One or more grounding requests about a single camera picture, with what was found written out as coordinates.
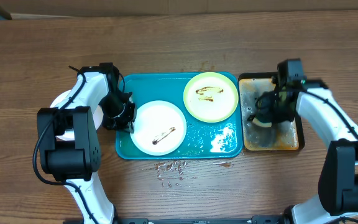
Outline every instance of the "round plate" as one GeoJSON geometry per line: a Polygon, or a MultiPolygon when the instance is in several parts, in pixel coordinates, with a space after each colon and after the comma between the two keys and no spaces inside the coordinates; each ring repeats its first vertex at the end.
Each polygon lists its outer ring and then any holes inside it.
{"type": "Polygon", "coordinates": [[[216,72],[204,72],[187,83],[183,101],[192,116],[200,121],[214,123],[233,114],[239,95],[228,77],[216,72]]]}
{"type": "MultiPolygon", "coordinates": [[[[56,97],[56,99],[50,105],[50,108],[54,108],[58,103],[62,102],[66,98],[66,96],[70,93],[70,91],[71,90],[67,90],[66,92],[64,92],[64,93],[60,94],[58,97],[56,97]]],[[[97,130],[97,129],[99,129],[100,125],[102,124],[102,120],[103,120],[102,108],[98,105],[92,115],[93,115],[94,127],[97,130]]],[[[74,140],[74,131],[73,130],[65,131],[64,135],[56,136],[56,137],[61,140],[64,140],[64,141],[72,141],[72,140],[74,140]]]]}
{"type": "Polygon", "coordinates": [[[186,136],[186,119],[179,108],[166,101],[151,101],[136,111],[131,139],[142,152],[162,156],[173,152],[186,136]]]}

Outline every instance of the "metal tray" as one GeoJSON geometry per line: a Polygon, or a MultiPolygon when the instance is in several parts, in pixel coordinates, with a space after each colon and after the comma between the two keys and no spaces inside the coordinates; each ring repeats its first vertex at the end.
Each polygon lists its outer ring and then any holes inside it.
{"type": "Polygon", "coordinates": [[[239,77],[239,93],[244,145],[249,151],[297,151],[305,146],[302,121],[298,115],[292,122],[261,128],[247,119],[255,113],[255,101],[265,91],[272,91],[271,78],[277,72],[243,73],[239,77]]]}
{"type": "MultiPolygon", "coordinates": [[[[228,77],[238,89],[237,79],[228,72],[218,72],[228,77]]],[[[164,156],[151,156],[136,148],[129,133],[117,131],[116,152],[123,159],[213,159],[237,156],[243,147],[240,104],[224,121],[205,123],[192,117],[183,102],[183,91],[195,73],[132,74],[125,77],[125,91],[133,92],[136,107],[164,100],[182,110],[187,122],[185,140],[175,151],[164,156]]]]}

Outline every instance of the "yellow plate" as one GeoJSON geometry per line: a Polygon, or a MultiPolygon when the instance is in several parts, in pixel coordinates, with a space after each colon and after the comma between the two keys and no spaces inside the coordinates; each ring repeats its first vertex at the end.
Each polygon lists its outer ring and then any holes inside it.
{"type": "Polygon", "coordinates": [[[196,119],[215,123],[233,114],[239,96],[236,86],[228,77],[216,72],[204,72],[187,83],[183,101],[196,119]]]}

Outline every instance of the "wooden tabletop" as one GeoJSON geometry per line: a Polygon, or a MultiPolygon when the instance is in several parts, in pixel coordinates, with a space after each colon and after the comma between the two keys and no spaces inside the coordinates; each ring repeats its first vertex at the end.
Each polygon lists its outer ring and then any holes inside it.
{"type": "MultiPolygon", "coordinates": [[[[67,189],[41,183],[31,165],[38,110],[76,82],[68,65],[114,62],[124,75],[238,76],[275,71],[278,62],[297,57],[358,124],[358,11],[0,21],[0,223],[81,218],[67,189]]],[[[307,121],[303,129],[299,154],[244,151],[232,159],[187,161],[185,179],[172,179],[171,188],[158,180],[158,161],[121,159],[115,132],[100,129],[99,176],[122,217],[278,214],[317,193],[326,149],[307,121]],[[214,164],[224,161],[233,166],[214,164]]]]}

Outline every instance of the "blue tray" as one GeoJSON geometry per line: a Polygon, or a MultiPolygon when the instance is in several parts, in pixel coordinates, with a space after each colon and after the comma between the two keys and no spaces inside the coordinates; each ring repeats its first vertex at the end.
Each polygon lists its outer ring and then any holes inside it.
{"type": "MultiPolygon", "coordinates": [[[[237,87],[237,79],[228,72],[219,72],[237,87]]],[[[125,77],[125,92],[133,92],[137,108],[154,100],[164,100],[182,110],[187,122],[185,140],[175,151],[164,156],[151,156],[140,151],[129,133],[117,131],[116,152],[123,159],[213,159],[237,156],[244,145],[240,101],[235,112],[224,121],[205,123],[194,118],[183,102],[183,91],[193,73],[132,74],[125,77]]]]}

